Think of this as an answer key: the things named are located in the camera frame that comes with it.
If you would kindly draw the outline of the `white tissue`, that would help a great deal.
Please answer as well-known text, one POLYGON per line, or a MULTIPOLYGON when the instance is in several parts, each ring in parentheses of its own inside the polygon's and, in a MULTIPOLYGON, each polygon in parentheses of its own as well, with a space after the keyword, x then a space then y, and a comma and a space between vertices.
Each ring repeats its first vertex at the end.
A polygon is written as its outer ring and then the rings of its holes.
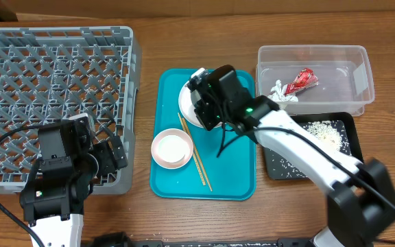
POLYGON ((286 88, 286 85, 282 85, 282 82, 277 80, 267 97, 274 102, 297 102, 298 98, 295 94, 285 94, 286 88))

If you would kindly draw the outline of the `white rice grains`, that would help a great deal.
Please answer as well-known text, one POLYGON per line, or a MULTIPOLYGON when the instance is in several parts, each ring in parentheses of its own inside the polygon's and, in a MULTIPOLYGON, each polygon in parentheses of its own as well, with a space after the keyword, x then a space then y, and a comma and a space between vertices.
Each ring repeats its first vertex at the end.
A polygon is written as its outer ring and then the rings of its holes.
MULTIPOLYGON (((312 121, 299 123, 299 125, 330 148, 352 155, 348 135, 342 120, 312 121)), ((267 150, 265 155, 267 171, 271 179, 296 180, 307 178, 299 169, 273 150, 267 150)))

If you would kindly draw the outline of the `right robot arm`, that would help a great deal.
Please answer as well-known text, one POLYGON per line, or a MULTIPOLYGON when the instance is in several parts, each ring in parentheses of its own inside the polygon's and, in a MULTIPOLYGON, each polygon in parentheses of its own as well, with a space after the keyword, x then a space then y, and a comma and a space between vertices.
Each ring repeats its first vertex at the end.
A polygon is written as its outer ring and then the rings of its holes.
POLYGON ((186 82, 194 113, 205 130, 229 124, 295 165, 325 195, 327 225, 306 246, 373 246, 395 222, 395 188, 382 162, 327 147, 276 102, 252 96, 229 64, 198 69, 186 82))

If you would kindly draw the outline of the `red snack wrapper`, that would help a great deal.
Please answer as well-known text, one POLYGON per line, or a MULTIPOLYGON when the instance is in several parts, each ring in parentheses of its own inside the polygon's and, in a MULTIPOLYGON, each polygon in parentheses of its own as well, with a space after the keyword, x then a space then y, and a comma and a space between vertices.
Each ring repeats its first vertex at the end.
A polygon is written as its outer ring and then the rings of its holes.
POLYGON ((285 87, 285 95, 293 95, 304 89, 316 86, 319 83, 318 77, 314 74, 310 68, 304 68, 296 76, 294 81, 285 87))

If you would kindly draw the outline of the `white round plate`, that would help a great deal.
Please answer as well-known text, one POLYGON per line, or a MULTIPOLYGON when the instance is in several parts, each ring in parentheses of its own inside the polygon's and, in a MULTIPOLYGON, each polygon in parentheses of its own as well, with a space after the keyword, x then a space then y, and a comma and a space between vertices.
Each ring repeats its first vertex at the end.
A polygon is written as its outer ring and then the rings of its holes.
POLYGON ((196 114, 194 112, 195 107, 192 104, 191 101, 191 91, 187 87, 187 84, 189 83, 189 80, 195 76, 198 75, 206 75, 208 74, 208 70, 205 68, 200 68, 197 71, 195 71, 190 78, 187 80, 187 82, 183 85, 183 87, 180 90, 180 94, 178 97, 178 105, 180 112, 184 116, 184 118, 191 123, 194 126, 197 126, 199 128, 203 128, 203 125, 198 121, 196 114))

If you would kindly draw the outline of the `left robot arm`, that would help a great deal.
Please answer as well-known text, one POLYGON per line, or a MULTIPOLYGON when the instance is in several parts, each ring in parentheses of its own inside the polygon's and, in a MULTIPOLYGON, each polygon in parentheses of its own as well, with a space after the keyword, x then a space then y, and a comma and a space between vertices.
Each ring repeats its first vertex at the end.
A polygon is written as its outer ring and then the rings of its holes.
POLYGON ((40 157, 20 194, 34 246, 79 246, 94 179, 128 166, 121 139, 94 143, 94 130, 86 113, 39 128, 40 157))

